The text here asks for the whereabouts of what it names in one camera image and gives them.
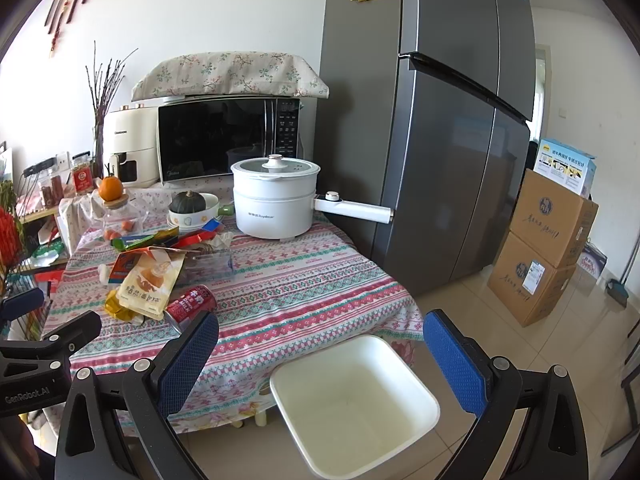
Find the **clear plastic bottle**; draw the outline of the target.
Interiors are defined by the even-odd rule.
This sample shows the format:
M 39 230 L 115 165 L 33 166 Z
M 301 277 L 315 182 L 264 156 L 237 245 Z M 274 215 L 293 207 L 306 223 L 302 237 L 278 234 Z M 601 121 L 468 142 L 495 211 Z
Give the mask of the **clear plastic bottle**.
M 234 274 L 232 255 L 229 247 L 214 247 L 201 243 L 187 252 L 176 284 L 198 285 L 220 280 L 228 280 Z

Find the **white plastic trash bin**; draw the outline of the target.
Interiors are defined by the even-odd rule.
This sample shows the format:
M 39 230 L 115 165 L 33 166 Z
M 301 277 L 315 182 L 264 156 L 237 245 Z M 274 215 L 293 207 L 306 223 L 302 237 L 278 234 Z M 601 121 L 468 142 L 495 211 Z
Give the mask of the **white plastic trash bin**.
M 361 335 L 278 366 L 270 390 L 320 479 L 355 479 L 437 425 L 434 394 L 382 338 Z

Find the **yellow snack wrapper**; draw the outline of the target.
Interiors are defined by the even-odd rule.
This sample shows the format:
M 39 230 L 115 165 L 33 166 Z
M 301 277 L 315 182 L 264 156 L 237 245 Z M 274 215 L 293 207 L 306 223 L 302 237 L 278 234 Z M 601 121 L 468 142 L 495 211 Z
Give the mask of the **yellow snack wrapper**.
M 134 312 L 120 304 L 116 289 L 108 292 L 104 302 L 104 310 L 108 315 L 111 315 L 112 318 L 116 318 L 116 320 L 122 322 L 131 322 L 136 317 Z

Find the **beige snack bag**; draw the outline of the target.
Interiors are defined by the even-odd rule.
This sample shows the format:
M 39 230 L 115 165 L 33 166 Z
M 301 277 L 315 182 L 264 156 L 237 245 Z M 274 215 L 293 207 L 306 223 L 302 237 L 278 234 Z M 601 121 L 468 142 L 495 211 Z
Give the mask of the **beige snack bag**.
M 131 311 L 161 321 L 182 269 L 186 252 L 172 248 L 145 247 L 136 256 L 116 292 L 119 304 Z

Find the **patterned tablecloth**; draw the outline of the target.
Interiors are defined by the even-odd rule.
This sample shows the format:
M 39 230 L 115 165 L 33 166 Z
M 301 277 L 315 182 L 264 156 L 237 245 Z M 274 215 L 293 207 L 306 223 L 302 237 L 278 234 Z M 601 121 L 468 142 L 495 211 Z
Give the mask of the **patterned tablecloth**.
M 309 231 L 286 240 L 260 240 L 233 232 L 232 274 L 209 281 L 220 332 L 182 410 L 170 416 L 178 434 L 212 429 L 272 408 L 269 377 L 282 363 L 346 339 L 372 334 L 385 339 L 407 364 L 422 338 L 416 302 L 322 214 Z M 141 325 L 116 320 L 104 311 L 109 290 L 99 267 L 116 252 L 95 228 L 85 230 L 67 263 L 44 322 L 46 333 L 89 310 L 99 313 L 99 337 L 72 357 L 72 367 L 96 373 L 126 370 L 151 359 L 177 337 L 166 321 Z

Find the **red soda can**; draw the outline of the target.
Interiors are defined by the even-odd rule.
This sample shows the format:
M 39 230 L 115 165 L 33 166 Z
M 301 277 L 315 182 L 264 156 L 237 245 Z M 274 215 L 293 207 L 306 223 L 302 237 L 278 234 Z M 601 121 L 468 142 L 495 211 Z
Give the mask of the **red soda can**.
M 201 311 L 213 312 L 216 305 L 215 296 L 209 288 L 196 285 L 167 305 L 164 320 L 178 333 L 182 333 Z

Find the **green snack wrapper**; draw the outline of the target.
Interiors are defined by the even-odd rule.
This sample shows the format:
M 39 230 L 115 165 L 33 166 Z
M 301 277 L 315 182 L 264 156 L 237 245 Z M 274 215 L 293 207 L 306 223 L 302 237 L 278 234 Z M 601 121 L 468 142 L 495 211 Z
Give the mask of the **green snack wrapper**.
M 131 235 L 111 240 L 111 246 L 118 252 L 128 252 L 151 246 L 169 246 L 178 240 L 179 229 L 159 230 L 152 234 Z

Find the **orange fruit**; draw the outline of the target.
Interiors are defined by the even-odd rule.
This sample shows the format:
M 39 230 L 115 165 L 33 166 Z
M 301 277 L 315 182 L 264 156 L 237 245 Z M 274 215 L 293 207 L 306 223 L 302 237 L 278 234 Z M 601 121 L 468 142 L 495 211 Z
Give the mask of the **orange fruit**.
M 118 177 L 108 176 L 101 180 L 98 191 L 104 202 L 114 202 L 122 197 L 124 187 Z

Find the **lower cardboard box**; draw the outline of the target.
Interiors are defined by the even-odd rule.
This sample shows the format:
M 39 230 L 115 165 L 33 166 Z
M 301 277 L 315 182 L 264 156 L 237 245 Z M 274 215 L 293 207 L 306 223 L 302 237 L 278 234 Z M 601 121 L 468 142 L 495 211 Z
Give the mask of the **lower cardboard box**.
M 491 271 L 488 287 L 526 327 L 546 318 L 560 301 L 576 266 L 555 268 L 509 233 Z

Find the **cardboard box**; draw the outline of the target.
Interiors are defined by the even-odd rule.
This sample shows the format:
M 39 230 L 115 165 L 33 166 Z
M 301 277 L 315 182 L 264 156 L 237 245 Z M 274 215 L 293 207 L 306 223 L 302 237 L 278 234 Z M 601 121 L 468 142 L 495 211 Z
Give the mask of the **cardboard box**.
M 526 327 L 546 318 L 560 301 L 576 266 L 555 268 L 509 233 L 491 271 L 488 287 Z
M 555 268 L 575 264 L 599 205 L 527 169 L 510 231 Z

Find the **dark green squash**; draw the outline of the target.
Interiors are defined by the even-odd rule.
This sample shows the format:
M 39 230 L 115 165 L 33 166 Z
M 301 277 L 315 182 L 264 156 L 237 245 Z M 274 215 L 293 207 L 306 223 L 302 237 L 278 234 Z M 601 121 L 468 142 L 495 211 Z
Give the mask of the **dark green squash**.
M 193 191 L 178 193 L 169 205 L 169 210 L 174 214 L 195 214 L 206 208 L 205 197 Z

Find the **upper cardboard box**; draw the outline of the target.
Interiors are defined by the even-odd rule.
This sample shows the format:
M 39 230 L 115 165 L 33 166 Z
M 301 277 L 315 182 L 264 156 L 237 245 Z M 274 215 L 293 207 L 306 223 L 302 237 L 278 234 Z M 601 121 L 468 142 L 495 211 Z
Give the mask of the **upper cardboard box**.
M 510 231 L 555 268 L 575 264 L 599 205 L 527 169 Z

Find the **dried twig bundle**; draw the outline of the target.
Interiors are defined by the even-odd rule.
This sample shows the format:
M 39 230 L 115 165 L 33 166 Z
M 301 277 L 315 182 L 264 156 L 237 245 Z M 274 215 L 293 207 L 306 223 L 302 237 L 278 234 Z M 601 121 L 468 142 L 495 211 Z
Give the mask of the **dried twig bundle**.
M 104 120 L 114 97 L 125 78 L 126 62 L 136 52 L 132 50 L 121 60 L 110 58 L 106 64 L 99 63 L 96 42 L 93 43 L 92 63 L 85 67 L 93 114 L 93 174 L 104 176 Z

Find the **blue printed box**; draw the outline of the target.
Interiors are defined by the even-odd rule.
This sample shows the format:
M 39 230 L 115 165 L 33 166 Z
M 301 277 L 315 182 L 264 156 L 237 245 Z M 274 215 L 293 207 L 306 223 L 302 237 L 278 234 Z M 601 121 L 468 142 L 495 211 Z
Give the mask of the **blue printed box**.
M 597 170 L 595 159 L 562 142 L 541 139 L 534 171 L 582 198 L 588 198 Z

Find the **floral cloth cover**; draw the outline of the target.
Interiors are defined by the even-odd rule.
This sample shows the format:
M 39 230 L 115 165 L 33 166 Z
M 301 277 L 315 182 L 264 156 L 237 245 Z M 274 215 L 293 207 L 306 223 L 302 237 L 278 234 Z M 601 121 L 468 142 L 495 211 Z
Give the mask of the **floral cloth cover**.
M 157 64 L 131 91 L 134 102 L 170 96 L 326 99 L 329 87 L 300 56 L 228 51 L 179 55 Z

